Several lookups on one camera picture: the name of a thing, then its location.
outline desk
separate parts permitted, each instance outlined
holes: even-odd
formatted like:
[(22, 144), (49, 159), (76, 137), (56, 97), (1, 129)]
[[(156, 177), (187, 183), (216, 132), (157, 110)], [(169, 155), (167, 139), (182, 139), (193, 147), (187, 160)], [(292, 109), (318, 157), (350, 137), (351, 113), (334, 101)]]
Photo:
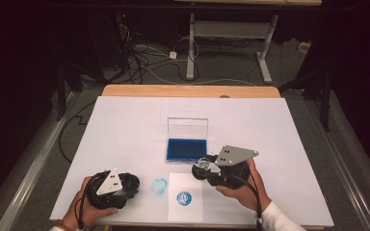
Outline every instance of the desk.
[[(117, 215), (99, 223), (253, 228), (251, 211), (223, 197), (206, 181), (195, 180), (201, 184), (198, 221), (168, 220), (168, 194), (156, 196), (151, 190), (155, 179), (191, 174), (192, 164), (170, 165), (165, 160), (167, 117), (200, 116), (209, 118), (208, 153), (218, 153), (224, 144), (258, 150), (256, 165), (271, 198), (307, 228), (333, 226), (288, 107), (276, 89), (108, 86), (103, 95), (107, 96), (96, 102), (51, 219), (63, 216), (83, 177), (116, 167), (140, 178), (140, 192)], [(216, 98), (221, 95), (238, 98)]]
[[(321, 0), (176, 0), (180, 2), (195, 3), (227, 3), (227, 4), (254, 4), (254, 5), (293, 5), (293, 6), (320, 6)], [(243, 38), (243, 39), (264, 39), (264, 46), (261, 52), (256, 53), (256, 58), (266, 84), (272, 84), (272, 77), (266, 64), (266, 55), (272, 41), (273, 32), (276, 29), (278, 15), (273, 15), (269, 23), (250, 23), (250, 22), (218, 22), (195, 20), (195, 14), (191, 13), (190, 32), (189, 32), (189, 51), (187, 63), (187, 79), (194, 79), (195, 49), (194, 39), (200, 37), (223, 37), (223, 38)]]

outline blue stamp mark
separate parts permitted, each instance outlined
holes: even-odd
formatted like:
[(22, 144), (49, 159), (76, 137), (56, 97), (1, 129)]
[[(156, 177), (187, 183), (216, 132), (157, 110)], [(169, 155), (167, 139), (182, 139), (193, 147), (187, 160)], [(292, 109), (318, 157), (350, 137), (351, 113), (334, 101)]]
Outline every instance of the blue stamp mark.
[(164, 192), (166, 191), (167, 186), (168, 186), (167, 180), (160, 178), (160, 179), (156, 179), (152, 183), (151, 189), (156, 195), (162, 196)]
[(176, 201), (182, 206), (187, 206), (192, 201), (192, 196), (188, 192), (180, 192), (176, 196)]

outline open plastic case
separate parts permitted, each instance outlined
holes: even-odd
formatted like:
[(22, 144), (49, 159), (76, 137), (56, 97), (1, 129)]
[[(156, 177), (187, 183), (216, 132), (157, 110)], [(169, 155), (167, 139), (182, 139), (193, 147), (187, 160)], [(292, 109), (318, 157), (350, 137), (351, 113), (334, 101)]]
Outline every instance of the open plastic case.
[(195, 162), (206, 154), (208, 118), (168, 118), (168, 162)]

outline hand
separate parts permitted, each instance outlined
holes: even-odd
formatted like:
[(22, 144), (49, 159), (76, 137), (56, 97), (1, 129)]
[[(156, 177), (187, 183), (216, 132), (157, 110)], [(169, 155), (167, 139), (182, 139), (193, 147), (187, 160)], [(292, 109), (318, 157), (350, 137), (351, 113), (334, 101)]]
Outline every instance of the hand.
[[(65, 214), (64, 218), (62, 219), (62, 223), (65, 227), (69, 230), (76, 230), (78, 229), (77, 218), (74, 213), (74, 208), (76, 208), (77, 215), (80, 211), (80, 198), (83, 195), (83, 191), (86, 188), (87, 183), (89, 182), (91, 177), (86, 177), (83, 181), (82, 188), (80, 191), (74, 196), (73, 200), (71, 201), (70, 207), (68, 208), (67, 213)], [(90, 204), (89, 200), (85, 198), (84, 206), (83, 206), (83, 222), (85, 226), (90, 226), (94, 223), (97, 218), (108, 217), (110, 215), (116, 214), (119, 211), (117, 208), (108, 208), (99, 210), (93, 207)]]
[[(260, 203), (261, 204), (261, 212), (263, 212), (267, 208), (267, 206), (269, 206), (269, 204), (272, 202), (272, 199), (266, 194), (266, 190), (264, 188), (263, 180), (260, 176), (260, 173), (256, 169), (256, 165), (254, 164), (254, 160), (253, 159), (248, 159), (248, 160), (246, 160), (246, 162), (249, 166), (249, 169), (251, 170), (251, 175), (253, 176), (254, 181), (256, 182), (257, 191), (259, 192), (259, 198), (260, 198), (260, 202), (261, 202)], [(248, 182), (254, 187), (254, 183), (253, 183), (253, 180), (251, 179), (251, 176), (249, 177)], [(249, 209), (252, 209), (252, 210), (255, 210), (255, 211), (257, 210), (256, 197), (254, 196), (253, 192), (251, 191), (251, 189), (249, 189), (248, 186), (244, 185), (244, 186), (242, 186), (241, 188), (239, 188), (237, 190), (233, 190), (233, 189), (230, 189), (230, 188), (225, 187), (225, 186), (217, 186), (216, 190), (219, 191), (220, 193), (222, 193), (223, 195), (227, 196), (227, 197), (232, 197), (232, 198), (235, 198), (235, 199), (239, 200), (239, 202), (243, 206), (245, 206)]]

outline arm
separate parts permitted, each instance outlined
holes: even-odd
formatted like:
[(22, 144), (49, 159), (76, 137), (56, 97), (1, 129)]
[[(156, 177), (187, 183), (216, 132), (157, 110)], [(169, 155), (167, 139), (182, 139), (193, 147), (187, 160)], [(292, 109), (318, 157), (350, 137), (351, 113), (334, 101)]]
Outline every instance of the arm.
[[(83, 181), (82, 187), (79, 192), (74, 196), (73, 200), (71, 201), (70, 207), (68, 208), (67, 213), (63, 217), (63, 219), (58, 221), (58, 224), (54, 226), (50, 231), (75, 231), (78, 230), (78, 223), (76, 214), (79, 214), (80, 211), (80, 199), (82, 198), (83, 191), (86, 188), (87, 183), (89, 182), (91, 177), (86, 177)], [(89, 200), (85, 198), (84, 207), (83, 207), (83, 221), (85, 226), (90, 226), (94, 223), (97, 218), (108, 217), (110, 215), (116, 214), (119, 209), (116, 208), (108, 208), (99, 210), (93, 207), (90, 204)]]
[[(251, 176), (254, 178), (254, 182), (257, 186), (257, 191), (259, 193), (262, 218), (263, 218), (263, 228), (266, 231), (276, 231), (276, 230), (304, 230), (298, 223), (288, 217), (281, 209), (276, 205), (275, 202), (267, 195), (266, 189), (264, 187), (263, 180), (260, 173), (256, 169), (256, 165), (253, 159), (246, 160), (249, 169), (251, 171)], [(249, 177), (248, 182), (254, 186), (253, 179)], [(224, 186), (217, 186), (216, 190), (221, 192), (227, 197), (232, 197), (237, 199), (243, 206), (255, 210), (257, 208), (257, 200), (253, 192), (247, 187), (243, 186), (237, 190), (232, 190)]]

